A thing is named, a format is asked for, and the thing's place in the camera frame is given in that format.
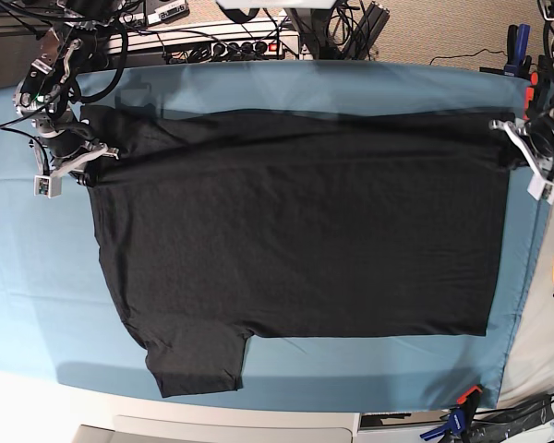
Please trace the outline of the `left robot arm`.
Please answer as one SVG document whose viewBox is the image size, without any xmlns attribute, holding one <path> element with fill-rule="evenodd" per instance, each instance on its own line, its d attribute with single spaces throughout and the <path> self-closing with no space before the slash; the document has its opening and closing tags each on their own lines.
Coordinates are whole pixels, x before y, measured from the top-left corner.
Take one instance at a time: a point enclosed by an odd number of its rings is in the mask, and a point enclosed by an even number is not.
<svg viewBox="0 0 554 443">
<path fill-rule="evenodd" d="M 554 184 L 554 1 L 539 1 L 543 20 L 542 53 L 534 62 L 527 53 L 530 27 L 511 25 L 506 64 L 502 69 L 481 67 L 484 73 L 529 81 L 524 95 L 524 116 L 514 123 L 493 122 L 490 127 L 506 132 L 519 148 L 534 175 Z"/>
</svg>

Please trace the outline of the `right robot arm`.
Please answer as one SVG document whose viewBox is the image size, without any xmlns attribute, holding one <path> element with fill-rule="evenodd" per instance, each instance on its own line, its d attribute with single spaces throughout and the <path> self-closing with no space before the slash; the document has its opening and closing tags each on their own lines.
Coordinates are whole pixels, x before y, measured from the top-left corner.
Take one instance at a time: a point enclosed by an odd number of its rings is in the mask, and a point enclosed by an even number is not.
<svg viewBox="0 0 554 443">
<path fill-rule="evenodd" d="M 130 1 L 3 1 L 14 15 L 36 18 L 49 25 L 40 38 L 41 51 L 18 84 L 13 97 L 19 122 L 30 121 L 36 135 L 30 137 L 38 174 L 37 196 L 54 198 L 62 192 L 62 180 L 70 175 L 83 186 L 91 183 L 87 166 L 101 157 L 117 158 L 86 121 L 72 109 L 106 97 L 119 83 L 126 65 L 128 33 L 122 19 Z M 121 56 L 110 83 L 100 92 L 86 95 L 77 77 L 105 54 L 105 45 L 119 36 Z"/>
</svg>

